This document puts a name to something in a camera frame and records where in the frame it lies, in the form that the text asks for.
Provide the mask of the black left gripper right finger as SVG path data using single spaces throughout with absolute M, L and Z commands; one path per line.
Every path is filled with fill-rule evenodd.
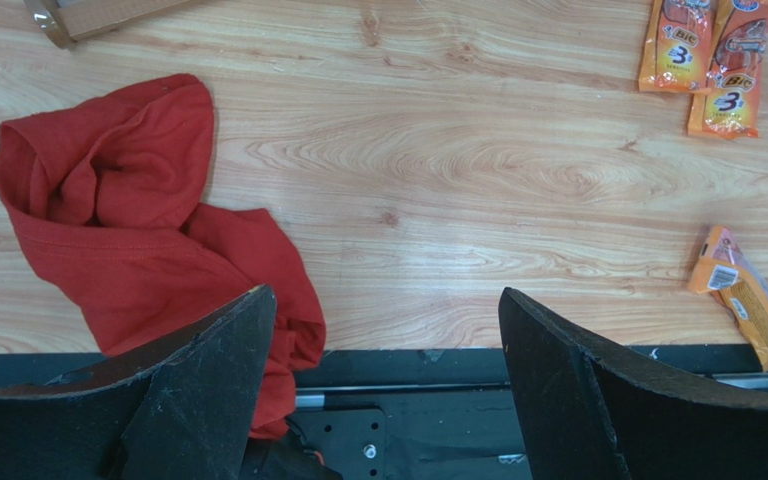
M 768 479 L 768 393 L 639 354 L 508 288 L 498 315 L 536 479 Z

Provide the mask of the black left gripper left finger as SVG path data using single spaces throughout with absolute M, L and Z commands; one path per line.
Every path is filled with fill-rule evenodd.
M 43 385 L 0 388 L 0 479 L 235 479 L 276 315 L 258 286 Z

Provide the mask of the orange Bic razor bag front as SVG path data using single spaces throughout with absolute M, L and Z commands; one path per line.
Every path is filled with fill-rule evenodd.
M 768 372 L 768 282 L 744 255 L 731 231 L 714 225 L 707 233 L 687 288 L 710 294 L 735 320 Z

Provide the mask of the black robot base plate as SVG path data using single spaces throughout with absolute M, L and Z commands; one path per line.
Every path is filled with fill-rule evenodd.
M 768 391 L 751 347 L 631 346 L 652 360 Z M 0 354 L 0 387 L 42 384 L 99 353 Z M 296 376 L 296 438 L 345 479 L 531 479 L 500 349 L 334 350 Z

